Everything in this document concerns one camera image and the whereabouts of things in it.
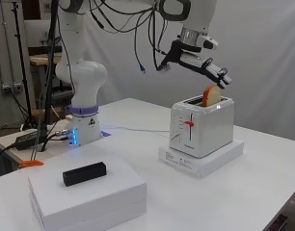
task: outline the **white robotic arm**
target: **white robotic arm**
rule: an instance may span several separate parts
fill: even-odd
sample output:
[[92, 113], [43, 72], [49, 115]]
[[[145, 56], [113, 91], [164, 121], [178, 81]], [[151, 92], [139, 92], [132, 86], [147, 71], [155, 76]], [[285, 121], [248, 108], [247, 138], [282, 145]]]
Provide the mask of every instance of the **white robotic arm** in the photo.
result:
[[[227, 70], [212, 64], [212, 59], [202, 59], [196, 53], [203, 48], [216, 49], [218, 43], [208, 36], [209, 24], [215, 12], [217, 0], [130, 0], [157, 8], [163, 18], [182, 21], [183, 29], [178, 40], [172, 43], [157, 70], [167, 70], [169, 63], [177, 63], [207, 76], [221, 89], [231, 80]], [[96, 95], [107, 76], [103, 65], [84, 61], [83, 16], [90, 10], [90, 0], [60, 0], [59, 25], [63, 38], [64, 52], [57, 65], [57, 76], [72, 83], [74, 96], [69, 110], [73, 121], [68, 126], [73, 145], [82, 145], [101, 138], [97, 120]]]

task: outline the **white table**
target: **white table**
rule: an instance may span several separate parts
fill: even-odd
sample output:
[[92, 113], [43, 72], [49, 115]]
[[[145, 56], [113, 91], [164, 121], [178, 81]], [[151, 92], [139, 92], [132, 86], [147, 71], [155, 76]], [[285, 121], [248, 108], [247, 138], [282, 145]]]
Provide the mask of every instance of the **white table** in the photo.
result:
[[[169, 129], [170, 109], [133, 99], [103, 106], [100, 114], [107, 125]], [[245, 142], [244, 155], [200, 180], [158, 162], [157, 149], [168, 143], [168, 133], [108, 131], [112, 137], [63, 155], [54, 153], [58, 156], [45, 163], [106, 149], [147, 181], [147, 214], [110, 231], [262, 230], [295, 192], [295, 141], [235, 127], [234, 136]], [[27, 187], [27, 176], [38, 170], [0, 177], [0, 230], [39, 231]]]

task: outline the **bread slice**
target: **bread slice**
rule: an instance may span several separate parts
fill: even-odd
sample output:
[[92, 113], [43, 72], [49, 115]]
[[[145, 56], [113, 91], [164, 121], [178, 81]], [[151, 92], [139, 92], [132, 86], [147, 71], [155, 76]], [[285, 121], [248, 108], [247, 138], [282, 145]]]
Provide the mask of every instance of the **bread slice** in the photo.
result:
[[203, 93], [202, 106], [209, 107], [213, 104], [219, 103], [222, 100], [221, 89], [216, 85], [208, 87]]

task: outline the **orange tag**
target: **orange tag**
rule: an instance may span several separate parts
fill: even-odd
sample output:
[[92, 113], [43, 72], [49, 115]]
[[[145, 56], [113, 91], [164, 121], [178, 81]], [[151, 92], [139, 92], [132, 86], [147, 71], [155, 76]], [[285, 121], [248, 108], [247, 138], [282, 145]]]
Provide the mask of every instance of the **orange tag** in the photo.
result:
[[40, 162], [40, 161], [25, 161], [25, 162], [20, 163], [19, 168], [34, 167], [34, 166], [43, 166], [43, 162]]

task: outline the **power strip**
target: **power strip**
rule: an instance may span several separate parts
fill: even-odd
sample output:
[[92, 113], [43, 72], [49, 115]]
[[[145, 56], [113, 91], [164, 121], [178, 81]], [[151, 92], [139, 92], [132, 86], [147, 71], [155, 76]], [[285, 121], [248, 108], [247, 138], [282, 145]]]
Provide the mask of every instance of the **power strip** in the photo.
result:
[[[27, 135], [23, 135], [21, 137], [17, 137], [15, 139], [14, 146], [18, 150], [24, 150], [31, 146], [34, 146], [37, 139], [37, 135], [38, 135], [38, 132], [33, 132]], [[41, 130], [39, 144], [45, 142], [46, 140], [47, 140], [47, 132], [45, 130]]]

